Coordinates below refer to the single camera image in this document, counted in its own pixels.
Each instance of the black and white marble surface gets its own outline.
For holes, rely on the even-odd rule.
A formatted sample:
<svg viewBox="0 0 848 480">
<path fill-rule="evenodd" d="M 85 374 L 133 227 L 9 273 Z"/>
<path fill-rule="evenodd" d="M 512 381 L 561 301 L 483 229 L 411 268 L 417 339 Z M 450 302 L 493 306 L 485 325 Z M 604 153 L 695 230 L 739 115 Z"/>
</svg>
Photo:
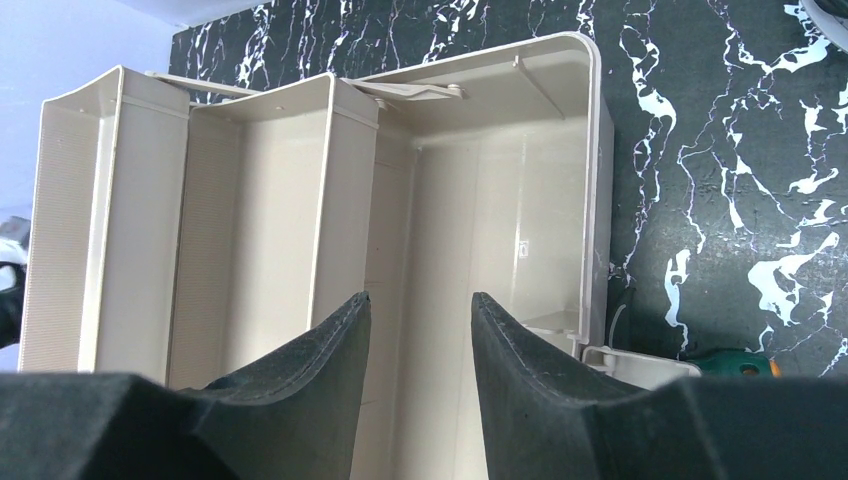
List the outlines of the black and white marble surface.
<svg viewBox="0 0 848 480">
<path fill-rule="evenodd" d="M 635 287 L 630 348 L 848 374 L 848 56 L 798 3 L 271 2 L 177 34 L 171 73 L 264 90 L 567 30 L 604 63 L 610 303 Z"/>
</svg>

